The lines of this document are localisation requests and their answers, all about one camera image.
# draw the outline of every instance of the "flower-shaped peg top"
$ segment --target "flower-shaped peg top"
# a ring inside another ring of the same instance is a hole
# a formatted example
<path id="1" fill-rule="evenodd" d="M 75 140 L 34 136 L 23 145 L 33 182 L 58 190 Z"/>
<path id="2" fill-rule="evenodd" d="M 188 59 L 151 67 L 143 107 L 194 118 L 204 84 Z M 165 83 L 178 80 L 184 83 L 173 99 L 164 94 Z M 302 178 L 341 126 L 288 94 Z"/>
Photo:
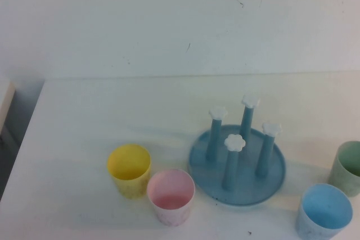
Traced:
<path id="1" fill-rule="evenodd" d="M 252 95 L 245 94 L 241 101 L 247 108 L 253 109 L 259 106 L 260 98 Z"/>
<path id="2" fill-rule="evenodd" d="M 245 146 L 245 140 L 239 134 L 230 134 L 224 141 L 229 151 L 240 152 Z"/>
<path id="3" fill-rule="evenodd" d="M 282 132 L 281 124 L 264 123 L 263 132 L 270 137 L 276 137 Z"/>
<path id="4" fill-rule="evenodd" d="M 214 107 L 209 111 L 209 114 L 214 120 L 223 120 L 223 118 L 227 115 L 227 111 L 225 107 Z"/>

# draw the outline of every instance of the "round blue base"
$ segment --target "round blue base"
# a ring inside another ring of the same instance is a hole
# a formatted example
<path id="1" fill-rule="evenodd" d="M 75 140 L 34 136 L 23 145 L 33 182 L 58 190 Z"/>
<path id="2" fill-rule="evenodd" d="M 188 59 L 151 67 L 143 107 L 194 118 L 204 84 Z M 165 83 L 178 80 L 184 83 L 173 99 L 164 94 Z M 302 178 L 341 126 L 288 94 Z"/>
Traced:
<path id="1" fill-rule="evenodd" d="M 195 183 L 214 199 L 228 205 L 256 205 L 269 199 L 280 189 L 285 178 L 285 159 L 280 149 L 274 144 L 267 177 L 263 179 L 256 177 L 255 168 L 265 135 L 251 129 L 246 148 L 239 153 L 235 189 L 231 192 L 224 190 L 222 179 L 228 152 L 224 140 L 229 134 L 238 134 L 239 130 L 240 125 L 223 125 L 221 127 L 216 162 L 209 162 L 205 157 L 210 131 L 202 133 L 191 148 L 189 171 Z"/>

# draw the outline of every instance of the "yellow cup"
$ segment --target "yellow cup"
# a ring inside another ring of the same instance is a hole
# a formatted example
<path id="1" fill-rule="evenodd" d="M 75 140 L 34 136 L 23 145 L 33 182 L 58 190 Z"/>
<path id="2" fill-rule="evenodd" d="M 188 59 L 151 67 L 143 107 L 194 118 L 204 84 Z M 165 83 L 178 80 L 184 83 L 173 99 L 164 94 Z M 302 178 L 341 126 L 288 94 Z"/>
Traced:
<path id="1" fill-rule="evenodd" d="M 128 199 L 145 195 L 150 179 L 151 157 L 137 144 L 115 149 L 107 160 L 107 169 L 120 193 Z"/>

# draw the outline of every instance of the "white table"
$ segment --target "white table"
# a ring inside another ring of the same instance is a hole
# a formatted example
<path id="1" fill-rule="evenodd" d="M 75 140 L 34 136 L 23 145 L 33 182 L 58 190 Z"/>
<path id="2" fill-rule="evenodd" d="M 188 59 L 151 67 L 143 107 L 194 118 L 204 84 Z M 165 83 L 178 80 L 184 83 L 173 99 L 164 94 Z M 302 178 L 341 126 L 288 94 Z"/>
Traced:
<path id="1" fill-rule="evenodd" d="M 301 193 L 326 181 L 342 142 L 360 139 L 359 84 L 358 72 L 47 81 L 0 203 L 0 239 L 297 239 Z M 273 198 L 238 209 L 197 189 L 189 220 L 168 228 L 146 197 L 121 197 L 106 170 L 115 147 L 145 146 L 152 172 L 186 168 L 208 109 L 226 106 L 224 123 L 240 123 L 245 92 L 262 98 L 253 127 L 283 126 L 287 176 Z M 358 239 L 360 197 L 352 204 L 334 239 Z"/>

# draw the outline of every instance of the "cup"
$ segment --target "cup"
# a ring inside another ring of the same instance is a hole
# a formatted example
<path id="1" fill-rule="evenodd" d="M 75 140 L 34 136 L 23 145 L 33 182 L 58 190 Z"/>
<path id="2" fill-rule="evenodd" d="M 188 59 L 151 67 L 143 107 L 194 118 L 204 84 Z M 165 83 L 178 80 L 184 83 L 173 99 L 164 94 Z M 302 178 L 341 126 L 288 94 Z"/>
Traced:
<path id="1" fill-rule="evenodd" d="M 344 229 L 352 217 L 351 203 L 341 190 L 316 184 L 301 198 L 295 227 L 303 240 L 327 240 Z"/>
<path id="2" fill-rule="evenodd" d="M 328 183 L 348 197 L 360 193 L 360 142 L 346 142 L 339 147 Z"/>
<path id="3" fill-rule="evenodd" d="M 167 226 L 179 226 L 189 217 L 195 184 L 180 169 L 156 173 L 147 185 L 147 196 L 157 218 Z"/>
<path id="4" fill-rule="evenodd" d="M 107 160 L 107 169 L 120 193 L 128 199 L 146 193 L 150 179 L 151 157 L 137 144 L 125 144 L 115 149 Z"/>

